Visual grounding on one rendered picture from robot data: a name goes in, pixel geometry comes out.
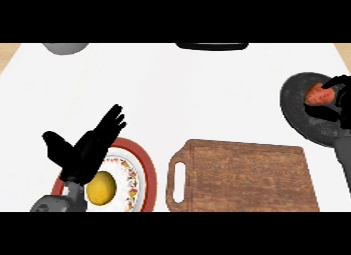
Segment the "black flat object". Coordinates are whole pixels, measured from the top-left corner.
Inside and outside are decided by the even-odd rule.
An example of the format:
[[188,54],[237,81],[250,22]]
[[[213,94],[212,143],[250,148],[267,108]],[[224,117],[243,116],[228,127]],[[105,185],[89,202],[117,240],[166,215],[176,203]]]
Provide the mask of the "black flat object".
[[234,51],[244,50],[249,43],[176,43],[184,49],[203,51]]

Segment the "brown wooden cutting board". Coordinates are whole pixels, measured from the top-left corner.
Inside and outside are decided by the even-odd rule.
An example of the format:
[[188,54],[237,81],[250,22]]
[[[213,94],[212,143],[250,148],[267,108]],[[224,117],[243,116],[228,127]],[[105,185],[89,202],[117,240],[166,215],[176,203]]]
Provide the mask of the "brown wooden cutting board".
[[172,212],[317,212],[303,149],[190,140],[169,163]]

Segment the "grey bowl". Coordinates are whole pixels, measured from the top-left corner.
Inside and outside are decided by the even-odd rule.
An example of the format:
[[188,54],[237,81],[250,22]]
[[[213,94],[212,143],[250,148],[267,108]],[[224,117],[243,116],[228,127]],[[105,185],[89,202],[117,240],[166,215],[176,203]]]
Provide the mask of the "grey bowl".
[[43,46],[55,55],[71,55],[86,48],[88,43],[45,43]]

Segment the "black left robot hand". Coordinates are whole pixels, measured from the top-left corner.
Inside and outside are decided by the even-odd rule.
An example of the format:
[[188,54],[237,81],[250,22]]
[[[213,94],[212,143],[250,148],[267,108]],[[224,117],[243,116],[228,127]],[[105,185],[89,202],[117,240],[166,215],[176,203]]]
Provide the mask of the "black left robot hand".
[[111,106],[95,129],[85,133],[74,145],[70,145],[54,132],[43,133],[48,158],[62,169],[59,179],[64,182],[74,182],[83,186],[92,181],[108,148],[126,126],[122,109],[119,104]]

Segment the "yellow round fruit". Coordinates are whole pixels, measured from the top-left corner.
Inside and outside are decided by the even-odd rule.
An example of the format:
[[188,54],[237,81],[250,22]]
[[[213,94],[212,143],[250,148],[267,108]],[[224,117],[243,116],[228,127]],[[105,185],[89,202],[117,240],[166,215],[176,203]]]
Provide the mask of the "yellow round fruit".
[[111,174],[105,171],[99,171],[88,183],[88,199],[96,206],[102,206],[111,202],[116,196],[116,181]]

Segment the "red-rimmed floral plate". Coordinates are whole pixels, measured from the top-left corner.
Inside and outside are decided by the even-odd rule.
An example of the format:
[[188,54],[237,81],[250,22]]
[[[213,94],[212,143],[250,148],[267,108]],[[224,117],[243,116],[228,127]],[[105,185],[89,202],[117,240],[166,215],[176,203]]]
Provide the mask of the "red-rimmed floral plate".
[[116,196],[110,203],[96,206],[85,196],[89,212],[147,212],[154,209],[157,177],[151,159],[144,149],[128,139],[117,138],[108,149],[99,171],[111,174]]

